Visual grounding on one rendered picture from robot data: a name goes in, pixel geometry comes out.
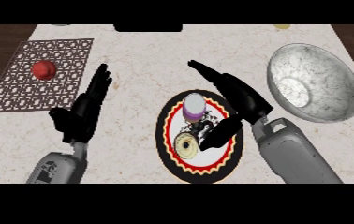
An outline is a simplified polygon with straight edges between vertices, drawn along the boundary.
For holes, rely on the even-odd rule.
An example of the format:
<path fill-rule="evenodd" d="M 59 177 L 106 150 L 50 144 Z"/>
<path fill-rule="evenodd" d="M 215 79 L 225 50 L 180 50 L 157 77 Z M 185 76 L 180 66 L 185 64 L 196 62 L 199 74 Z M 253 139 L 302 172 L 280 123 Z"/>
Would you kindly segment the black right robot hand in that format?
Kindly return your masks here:
<path fill-rule="evenodd" d="M 212 83 L 234 110 L 234 114 L 219 121 L 202 140 L 199 148 L 206 151 L 209 148 L 219 148 L 241 129 L 241 121 L 246 120 L 253 125 L 268 115 L 272 106 L 253 88 L 231 74 L 218 73 L 194 60 L 190 60 L 187 65 L 196 69 L 203 78 Z"/>

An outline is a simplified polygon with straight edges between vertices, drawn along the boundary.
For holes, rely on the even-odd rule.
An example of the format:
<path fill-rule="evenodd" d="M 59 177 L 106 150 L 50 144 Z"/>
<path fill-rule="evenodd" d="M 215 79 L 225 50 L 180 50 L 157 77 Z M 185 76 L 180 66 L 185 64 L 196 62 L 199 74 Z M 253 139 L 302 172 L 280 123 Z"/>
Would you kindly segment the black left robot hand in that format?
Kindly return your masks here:
<path fill-rule="evenodd" d="M 100 105 L 112 82 L 110 72 L 106 69 L 107 65 L 100 64 L 87 90 L 78 95 L 70 109 L 54 107 L 48 111 L 54 121 L 54 129 L 63 134 L 62 141 L 64 143 L 87 143 L 94 135 Z"/>

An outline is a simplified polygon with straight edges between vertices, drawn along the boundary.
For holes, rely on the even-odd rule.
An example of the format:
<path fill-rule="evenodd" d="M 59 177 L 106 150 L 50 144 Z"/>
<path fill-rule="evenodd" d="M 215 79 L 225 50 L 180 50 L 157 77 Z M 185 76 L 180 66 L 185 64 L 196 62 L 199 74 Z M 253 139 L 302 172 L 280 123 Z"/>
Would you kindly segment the purple can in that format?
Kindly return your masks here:
<path fill-rule="evenodd" d="M 182 116 L 187 121 L 197 122 L 205 114 L 206 101 L 200 94 L 190 93 L 184 98 Z"/>

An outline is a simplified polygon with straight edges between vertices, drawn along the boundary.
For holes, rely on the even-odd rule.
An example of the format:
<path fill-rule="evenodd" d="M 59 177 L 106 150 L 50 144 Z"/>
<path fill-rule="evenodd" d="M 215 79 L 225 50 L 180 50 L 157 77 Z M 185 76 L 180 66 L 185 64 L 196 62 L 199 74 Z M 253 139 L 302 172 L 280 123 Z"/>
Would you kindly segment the white marbled bowl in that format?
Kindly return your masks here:
<path fill-rule="evenodd" d="M 354 72 L 323 48 L 292 43 L 268 61 L 267 84 L 278 106 L 295 117 L 336 123 L 354 117 Z"/>

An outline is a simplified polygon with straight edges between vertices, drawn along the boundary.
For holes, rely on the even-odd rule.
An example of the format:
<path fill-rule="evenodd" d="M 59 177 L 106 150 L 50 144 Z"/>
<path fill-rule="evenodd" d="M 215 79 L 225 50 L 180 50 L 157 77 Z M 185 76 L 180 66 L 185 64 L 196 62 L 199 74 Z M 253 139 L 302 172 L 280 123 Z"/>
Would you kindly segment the black red patterned plate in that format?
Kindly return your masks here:
<path fill-rule="evenodd" d="M 188 94 L 197 93 L 206 101 L 206 113 L 197 124 L 182 116 L 182 102 Z M 208 90 L 187 90 L 175 95 L 162 107 L 154 140 L 159 158 L 171 174 L 193 184 L 210 184 L 221 181 L 237 167 L 243 151 L 243 129 L 219 148 L 196 150 L 196 156 L 182 159 L 174 149 L 174 141 L 190 139 L 202 142 L 203 136 L 213 130 L 221 120 L 234 114 L 227 100 Z"/>

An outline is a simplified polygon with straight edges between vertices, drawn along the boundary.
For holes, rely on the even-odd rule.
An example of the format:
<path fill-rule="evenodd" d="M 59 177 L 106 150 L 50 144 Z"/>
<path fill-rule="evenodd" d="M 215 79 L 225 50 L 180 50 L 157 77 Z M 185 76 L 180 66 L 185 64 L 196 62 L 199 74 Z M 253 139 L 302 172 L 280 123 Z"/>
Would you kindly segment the brown lattice placemat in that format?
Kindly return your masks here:
<path fill-rule="evenodd" d="M 0 74 L 0 112 L 69 109 L 94 40 L 91 38 L 28 40 L 19 43 Z M 36 61 L 54 63 L 54 77 L 41 81 L 32 74 Z"/>

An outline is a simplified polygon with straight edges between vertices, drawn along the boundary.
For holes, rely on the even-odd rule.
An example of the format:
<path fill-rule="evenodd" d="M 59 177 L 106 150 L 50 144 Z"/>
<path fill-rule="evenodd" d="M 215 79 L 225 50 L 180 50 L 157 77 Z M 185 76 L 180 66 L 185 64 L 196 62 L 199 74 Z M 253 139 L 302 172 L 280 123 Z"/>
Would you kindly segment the red round fruit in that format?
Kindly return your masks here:
<path fill-rule="evenodd" d="M 32 64 L 32 75 L 39 80 L 50 80 L 56 75 L 56 65 L 51 61 L 36 61 Z"/>

